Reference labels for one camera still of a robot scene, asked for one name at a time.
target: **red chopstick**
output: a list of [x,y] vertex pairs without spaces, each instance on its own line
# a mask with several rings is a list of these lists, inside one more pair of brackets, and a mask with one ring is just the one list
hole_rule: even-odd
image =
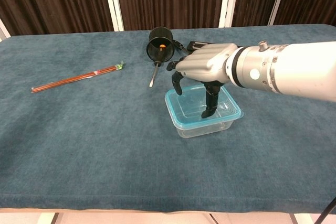
[[61,86],[61,85],[64,85],[64,84],[68,84],[68,83],[72,83],[72,82],[75,82],[75,81],[80,81],[80,80],[83,80],[83,79],[99,76],[101,74],[109,73],[109,72],[112,72],[112,71],[115,71],[115,70],[120,70],[120,69],[123,68],[123,65],[124,65],[123,62],[121,62],[121,64],[114,65],[114,66],[107,67],[107,68],[98,69],[96,71],[89,72],[89,73],[84,73],[84,74],[81,74],[79,76],[75,76],[75,77],[71,77],[71,78],[68,78],[68,79],[52,82],[52,83],[45,84],[45,85],[40,85],[40,86],[37,86],[37,87],[32,87],[31,92],[32,93],[37,93],[37,92],[40,92],[40,91],[43,91],[43,90],[46,90],[46,89],[51,89],[51,88]]

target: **teal container rim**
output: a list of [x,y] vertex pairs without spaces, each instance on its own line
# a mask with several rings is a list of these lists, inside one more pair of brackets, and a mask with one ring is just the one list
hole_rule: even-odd
[[[204,91],[205,91],[204,85],[199,84],[199,85],[195,85],[195,86],[184,87],[184,88],[182,88],[182,92],[188,91],[190,89],[196,89],[196,88],[204,88]],[[236,109],[236,113],[231,114],[231,115],[227,115],[227,116],[223,116],[221,118],[213,118],[213,119],[207,118],[207,119],[203,119],[199,122],[182,123],[177,119],[175,111],[173,109],[173,105],[171,103],[171,99],[169,97],[172,94],[176,94],[176,95],[178,95],[178,94],[176,93],[176,91],[174,89],[169,90],[165,94],[164,100],[166,102],[169,114],[171,116],[171,119],[172,119],[175,127],[180,129],[180,130],[192,130],[192,129],[196,129],[196,128],[200,128],[200,127],[210,126],[210,125],[214,125],[214,124],[218,124],[218,123],[224,123],[224,122],[233,121],[233,120],[242,118],[244,113],[242,112],[242,110],[240,109],[238,104],[235,102],[235,100],[232,98],[232,96],[229,94],[229,92],[226,90],[226,88],[224,86],[221,86],[221,91],[219,93],[221,93],[221,92],[225,93],[225,95],[227,96],[229,101],[232,103],[232,105]]]

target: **screwdriver handle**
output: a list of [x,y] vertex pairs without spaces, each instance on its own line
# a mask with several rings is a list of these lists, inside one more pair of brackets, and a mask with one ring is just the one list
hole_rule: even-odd
[[156,61],[154,62],[155,65],[161,66],[162,61],[164,60],[166,46],[164,44],[160,45],[160,50],[157,53]]

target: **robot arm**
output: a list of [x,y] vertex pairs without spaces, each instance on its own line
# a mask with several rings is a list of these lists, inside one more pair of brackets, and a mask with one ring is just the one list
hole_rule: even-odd
[[180,80],[191,78],[206,87],[206,111],[215,113],[220,86],[232,82],[242,88],[297,95],[336,102],[336,41],[308,44],[237,47],[210,44],[170,62],[172,81],[181,95]]

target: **floor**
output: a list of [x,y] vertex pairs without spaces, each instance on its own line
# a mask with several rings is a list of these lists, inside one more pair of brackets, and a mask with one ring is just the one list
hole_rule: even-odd
[[[293,224],[290,216],[274,212],[233,213],[110,213],[110,212],[64,212],[57,217],[55,224]],[[319,215],[311,215],[315,221]],[[0,224],[44,224],[39,221],[40,213],[0,213]],[[323,224],[335,224],[336,215],[328,216]]]

